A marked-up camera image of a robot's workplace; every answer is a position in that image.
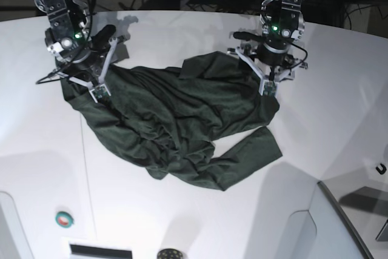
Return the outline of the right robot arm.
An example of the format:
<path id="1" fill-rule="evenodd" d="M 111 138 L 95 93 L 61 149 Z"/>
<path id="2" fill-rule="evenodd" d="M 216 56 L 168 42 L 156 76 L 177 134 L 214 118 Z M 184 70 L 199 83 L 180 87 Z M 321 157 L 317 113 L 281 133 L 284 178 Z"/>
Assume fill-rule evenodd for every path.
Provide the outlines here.
<path id="1" fill-rule="evenodd" d="M 45 44 L 56 60 L 54 71 L 38 82 L 58 76 L 88 88 L 101 86 L 119 41 L 114 37 L 116 27 L 111 24 L 92 34 L 96 0 L 34 2 L 48 17 Z"/>

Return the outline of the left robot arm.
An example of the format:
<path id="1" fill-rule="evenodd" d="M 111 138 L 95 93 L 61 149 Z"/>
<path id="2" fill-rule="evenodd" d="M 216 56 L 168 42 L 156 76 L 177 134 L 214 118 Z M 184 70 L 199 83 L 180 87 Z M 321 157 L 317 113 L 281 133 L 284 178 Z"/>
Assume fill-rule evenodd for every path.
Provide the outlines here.
<path id="1" fill-rule="evenodd" d="M 267 66 L 291 69 L 301 64 L 289 55 L 291 46 L 301 39 L 305 30 L 301 11 L 303 0 L 258 0 L 261 33 L 235 32 L 233 37 L 255 41 L 256 58 Z"/>

